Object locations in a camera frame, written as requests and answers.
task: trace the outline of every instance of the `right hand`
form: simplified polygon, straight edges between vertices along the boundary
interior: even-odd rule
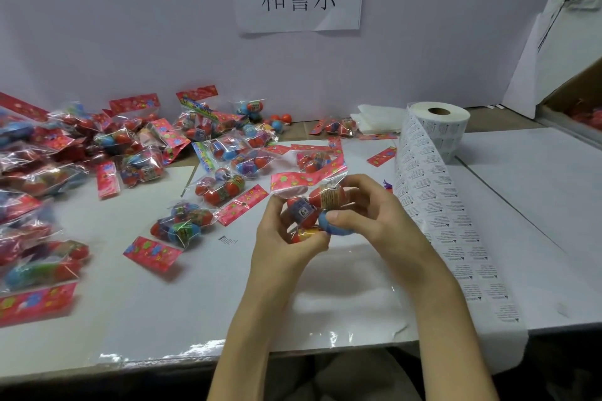
[[[348,209],[329,211],[328,222],[364,236],[411,296],[418,294],[433,275],[449,273],[395,195],[364,174],[349,175],[342,185],[351,188],[353,204]]]

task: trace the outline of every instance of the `left hand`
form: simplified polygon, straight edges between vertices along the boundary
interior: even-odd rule
[[[293,219],[282,211],[285,200],[273,195],[257,228],[251,272],[243,301],[252,302],[268,320],[265,325],[276,331],[288,300],[307,264],[328,249],[330,235],[319,232],[300,243],[289,243],[287,230]]]

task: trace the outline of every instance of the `hand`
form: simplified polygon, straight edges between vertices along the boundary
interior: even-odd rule
[[[287,306],[305,267],[318,253],[328,249],[330,235],[321,231],[307,240],[288,243],[287,229],[293,219],[282,211],[285,200],[272,196],[257,228],[251,272],[243,300],[256,302],[269,317],[269,326],[277,329],[277,320]]]
[[[385,260],[396,280],[410,295],[424,285],[432,268],[448,272],[425,235],[396,196],[364,174],[345,177],[350,209],[329,211],[327,220],[363,235]]]

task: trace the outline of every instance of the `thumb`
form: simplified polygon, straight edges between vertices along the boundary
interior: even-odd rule
[[[307,259],[307,262],[309,262],[319,253],[328,250],[328,243],[330,243],[330,235],[325,231],[320,231],[305,241],[296,243],[294,247],[295,251],[302,254]]]
[[[352,210],[328,211],[326,220],[337,227],[353,230],[367,240],[377,231],[376,222]]]

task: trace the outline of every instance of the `white partition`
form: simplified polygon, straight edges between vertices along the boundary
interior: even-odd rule
[[[215,83],[307,120],[367,101],[499,102],[545,3],[363,0],[359,31],[247,36],[232,0],[0,0],[0,10],[54,106],[157,92],[172,117],[176,91]]]

